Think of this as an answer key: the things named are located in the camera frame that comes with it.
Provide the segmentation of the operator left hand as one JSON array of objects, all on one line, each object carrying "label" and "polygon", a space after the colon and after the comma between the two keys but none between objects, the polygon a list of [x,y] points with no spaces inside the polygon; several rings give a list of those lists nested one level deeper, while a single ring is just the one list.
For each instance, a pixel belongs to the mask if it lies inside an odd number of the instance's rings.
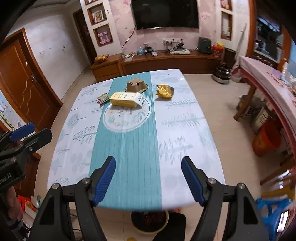
[{"label": "operator left hand", "polygon": [[9,217],[12,220],[17,219],[18,221],[21,221],[23,219],[23,211],[19,204],[19,200],[16,197],[16,192],[13,186],[11,186],[6,192],[6,203],[9,207]]}]

